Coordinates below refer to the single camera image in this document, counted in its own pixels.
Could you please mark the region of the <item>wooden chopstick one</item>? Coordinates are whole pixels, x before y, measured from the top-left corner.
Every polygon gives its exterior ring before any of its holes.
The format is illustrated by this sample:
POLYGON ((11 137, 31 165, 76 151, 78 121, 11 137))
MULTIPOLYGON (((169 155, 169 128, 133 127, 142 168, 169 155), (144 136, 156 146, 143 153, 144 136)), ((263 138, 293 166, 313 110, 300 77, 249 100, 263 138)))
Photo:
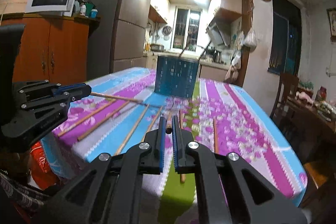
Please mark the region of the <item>wooden chopstick one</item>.
POLYGON ((100 111, 104 110, 105 108, 107 108, 108 106, 110 106, 111 104, 113 104, 116 101, 116 99, 112 99, 109 101, 109 103, 99 107, 98 109, 96 109, 95 111, 91 112, 90 114, 87 114, 86 116, 84 116, 83 118, 81 118, 80 120, 76 121, 74 124, 70 125, 69 127, 67 127, 66 129, 64 129, 63 131, 61 131, 60 133, 58 133, 58 137, 60 138, 61 136, 63 136, 64 134, 66 134, 67 132, 71 131, 73 128, 77 127, 78 125, 82 124, 83 122, 85 122, 87 119, 89 119, 90 117, 94 116, 95 114, 99 113, 100 111))

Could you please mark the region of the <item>wooden chopstick two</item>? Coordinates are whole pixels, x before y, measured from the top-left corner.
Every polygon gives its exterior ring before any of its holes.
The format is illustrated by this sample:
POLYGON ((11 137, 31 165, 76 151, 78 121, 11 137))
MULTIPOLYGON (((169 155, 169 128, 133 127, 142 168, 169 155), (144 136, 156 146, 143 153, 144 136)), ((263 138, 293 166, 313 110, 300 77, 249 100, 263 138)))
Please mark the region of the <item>wooden chopstick two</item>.
POLYGON ((115 110, 113 110, 111 113, 109 113, 104 119, 102 119, 100 122, 98 122, 97 124, 95 124, 93 127, 91 127, 90 129, 88 129, 85 133, 83 133, 82 135, 80 135, 77 138, 77 141, 82 141, 83 139, 85 139, 88 135, 90 135, 94 130, 98 129, 101 125, 103 125, 107 120, 109 120, 110 118, 112 118, 117 112, 119 112, 121 109, 123 109, 125 106, 127 106, 130 103, 130 101, 126 101, 124 104, 122 104, 121 106, 119 106, 118 108, 116 108, 115 110))

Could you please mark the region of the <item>wooden chopstick seven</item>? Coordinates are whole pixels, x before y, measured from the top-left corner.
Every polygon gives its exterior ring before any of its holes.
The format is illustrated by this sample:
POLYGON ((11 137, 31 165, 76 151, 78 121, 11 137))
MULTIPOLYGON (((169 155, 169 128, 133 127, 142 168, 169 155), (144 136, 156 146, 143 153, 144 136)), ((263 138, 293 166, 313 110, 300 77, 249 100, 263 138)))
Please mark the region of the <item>wooden chopstick seven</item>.
POLYGON ((219 153, 217 119, 215 117, 213 118, 213 128, 214 128, 214 152, 219 153))

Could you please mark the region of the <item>wooden chopstick four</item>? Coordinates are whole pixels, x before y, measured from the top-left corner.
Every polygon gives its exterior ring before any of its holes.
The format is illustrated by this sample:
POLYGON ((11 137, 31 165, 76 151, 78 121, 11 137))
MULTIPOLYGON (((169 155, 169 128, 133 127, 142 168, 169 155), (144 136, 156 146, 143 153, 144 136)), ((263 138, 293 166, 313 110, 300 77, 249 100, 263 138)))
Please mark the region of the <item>wooden chopstick four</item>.
POLYGON ((132 135, 135 132, 136 128, 138 127, 140 121, 142 120, 142 118, 146 114, 148 108, 149 108, 149 105, 146 105, 146 107, 144 108, 144 110, 142 111, 142 113, 140 114, 140 116, 138 117, 138 119, 136 120, 136 122, 134 123, 133 127, 127 133, 126 137, 124 138, 124 140, 122 141, 122 143, 120 144, 120 146, 118 147, 118 149, 116 150, 116 152, 114 153, 115 156, 120 155, 120 153, 122 152, 122 150, 124 149, 124 147, 127 145, 129 139, 132 137, 132 135))

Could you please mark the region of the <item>wooden chopstick five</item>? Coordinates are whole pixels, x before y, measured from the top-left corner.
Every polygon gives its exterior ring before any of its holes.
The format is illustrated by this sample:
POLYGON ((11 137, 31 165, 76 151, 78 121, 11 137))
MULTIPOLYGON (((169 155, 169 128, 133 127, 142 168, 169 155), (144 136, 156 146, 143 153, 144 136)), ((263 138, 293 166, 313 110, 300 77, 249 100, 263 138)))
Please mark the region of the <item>wooden chopstick five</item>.
POLYGON ((155 115, 154 118, 151 120, 150 125, 148 126, 148 128, 147 128, 145 134, 143 135, 143 138, 141 139, 142 142, 145 140, 146 134, 147 134, 148 132, 151 131, 152 127, 154 126, 154 124, 155 124, 155 122, 156 122, 156 120, 157 120, 158 117, 161 115, 162 110, 163 110, 163 106, 161 106, 161 107, 159 108, 159 110, 157 111, 156 115, 155 115))

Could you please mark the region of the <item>wooden chopstick three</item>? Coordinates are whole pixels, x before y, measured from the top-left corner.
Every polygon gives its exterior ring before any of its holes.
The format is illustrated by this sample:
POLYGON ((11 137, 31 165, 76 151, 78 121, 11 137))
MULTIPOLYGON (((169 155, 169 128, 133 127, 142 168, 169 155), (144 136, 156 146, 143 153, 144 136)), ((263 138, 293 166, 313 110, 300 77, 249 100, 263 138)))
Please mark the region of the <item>wooden chopstick three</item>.
POLYGON ((138 105, 143 105, 143 106, 150 106, 150 107, 156 107, 156 108, 160 108, 161 107, 161 106, 158 106, 158 105, 153 105, 151 103, 145 103, 145 102, 143 102, 143 100, 138 100, 138 99, 129 98, 129 97, 114 96, 114 95, 108 95, 108 94, 96 93, 96 92, 92 92, 91 96, 100 97, 100 98, 123 100, 123 101, 133 102, 133 103, 136 103, 138 105))

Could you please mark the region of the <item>wooden chopstick six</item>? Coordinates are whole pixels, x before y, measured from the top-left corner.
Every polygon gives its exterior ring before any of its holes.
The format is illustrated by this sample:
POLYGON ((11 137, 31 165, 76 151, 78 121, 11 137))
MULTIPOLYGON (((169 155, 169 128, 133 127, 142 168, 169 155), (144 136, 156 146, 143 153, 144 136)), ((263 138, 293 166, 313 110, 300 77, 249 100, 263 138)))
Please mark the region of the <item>wooden chopstick six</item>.
POLYGON ((166 121, 166 133, 172 133, 172 111, 169 111, 166 121))

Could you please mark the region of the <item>kitchen window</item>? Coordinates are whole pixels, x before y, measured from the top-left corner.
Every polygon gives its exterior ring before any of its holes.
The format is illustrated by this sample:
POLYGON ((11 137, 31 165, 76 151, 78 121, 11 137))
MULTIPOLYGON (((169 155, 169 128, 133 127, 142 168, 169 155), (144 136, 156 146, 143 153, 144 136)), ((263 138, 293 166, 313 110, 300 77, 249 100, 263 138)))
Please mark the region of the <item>kitchen window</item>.
POLYGON ((175 9, 172 49, 196 51, 201 14, 200 9, 175 9))

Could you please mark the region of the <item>floral plastic tablecloth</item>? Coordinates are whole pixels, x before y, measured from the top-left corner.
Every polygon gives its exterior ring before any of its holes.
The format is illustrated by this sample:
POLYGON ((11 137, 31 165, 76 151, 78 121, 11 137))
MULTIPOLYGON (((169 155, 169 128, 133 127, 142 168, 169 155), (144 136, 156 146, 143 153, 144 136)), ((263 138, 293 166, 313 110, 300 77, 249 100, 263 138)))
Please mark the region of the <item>floral plastic tablecloth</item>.
MULTIPOLYGON (((154 223, 157 200, 143 205, 146 174, 163 172, 166 120, 126 153, 102 153, 49 202, 42 223, 154 223)), ((219 155, 172 119, 174 168, 194 176, 197 204, 179 218, 189 223, 306 223, 303 212, 241 156, 219 155)))

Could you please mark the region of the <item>orange wooden cabinet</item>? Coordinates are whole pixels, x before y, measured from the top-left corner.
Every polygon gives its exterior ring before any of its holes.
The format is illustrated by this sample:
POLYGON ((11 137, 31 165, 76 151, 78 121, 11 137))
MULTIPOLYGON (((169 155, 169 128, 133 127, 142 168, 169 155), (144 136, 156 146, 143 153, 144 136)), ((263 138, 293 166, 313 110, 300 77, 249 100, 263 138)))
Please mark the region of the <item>orange wooden cabinet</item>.
POLYGON ((22 23, 13 81, 49 80, 70 85, 87 80, 88 38, 99 18, 41 14, 6 14, 1 25, 22 23))

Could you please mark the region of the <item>blue lidded jar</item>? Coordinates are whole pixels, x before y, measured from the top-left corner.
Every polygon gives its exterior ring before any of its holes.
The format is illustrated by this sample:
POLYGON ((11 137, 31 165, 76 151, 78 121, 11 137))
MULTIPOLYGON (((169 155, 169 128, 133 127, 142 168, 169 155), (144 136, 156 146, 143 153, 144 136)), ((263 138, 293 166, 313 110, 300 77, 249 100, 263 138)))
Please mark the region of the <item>blue lidded jar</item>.
POLYGON ((98 13, 97 9, 92 9, 90 12, 90 18, 96 18, 97 13, 98 13))

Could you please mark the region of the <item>blue perforated utensil holder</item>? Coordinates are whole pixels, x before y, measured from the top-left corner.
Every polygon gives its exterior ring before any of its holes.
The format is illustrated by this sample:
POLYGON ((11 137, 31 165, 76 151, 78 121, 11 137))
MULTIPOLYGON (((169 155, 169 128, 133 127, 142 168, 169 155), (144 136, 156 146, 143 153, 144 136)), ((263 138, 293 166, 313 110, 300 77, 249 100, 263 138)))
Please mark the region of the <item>blue perforated utensil holder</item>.
POLYGON ((193 96, 199 62, 177 56, 158 56, 154 91, 163 96, 193 96))

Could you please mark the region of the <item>wooden dining chair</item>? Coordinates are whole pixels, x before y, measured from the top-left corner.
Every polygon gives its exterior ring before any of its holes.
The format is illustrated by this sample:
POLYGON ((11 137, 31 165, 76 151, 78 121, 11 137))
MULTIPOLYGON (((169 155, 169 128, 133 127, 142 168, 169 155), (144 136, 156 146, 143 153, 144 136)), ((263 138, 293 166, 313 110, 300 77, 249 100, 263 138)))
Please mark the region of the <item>wooden dining chair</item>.
POLYGON ((280 73, 276 99, 270 114, 271 120, 279 126, 286 115, 285 106, 288 97, 293 97, 298 88, 299 78, 289 74, 280 73))

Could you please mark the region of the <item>steel electric kettle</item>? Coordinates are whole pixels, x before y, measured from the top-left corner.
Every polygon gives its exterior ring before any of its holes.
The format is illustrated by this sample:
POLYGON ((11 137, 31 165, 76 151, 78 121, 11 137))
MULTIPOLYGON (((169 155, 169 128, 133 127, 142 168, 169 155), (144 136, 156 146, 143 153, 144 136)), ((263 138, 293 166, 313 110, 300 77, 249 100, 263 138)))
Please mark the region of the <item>steel electric kettle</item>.
POLYGON ((218 63, 218 64, 222 63, 222 53, 221 53, 221 51, 217 51, 217 50, 214 51, 213 61, 215 63, 218 63))

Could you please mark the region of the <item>framed elephant picture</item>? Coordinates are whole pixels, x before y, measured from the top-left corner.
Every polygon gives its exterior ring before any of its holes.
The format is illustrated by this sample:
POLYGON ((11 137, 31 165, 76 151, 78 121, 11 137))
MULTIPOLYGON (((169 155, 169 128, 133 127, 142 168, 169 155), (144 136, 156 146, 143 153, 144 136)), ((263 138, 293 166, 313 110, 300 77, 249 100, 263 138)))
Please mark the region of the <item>framed elephant picture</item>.
POLYGON ((336 8, 327 9, 330 26, 330 40, 336 42, 336 8))

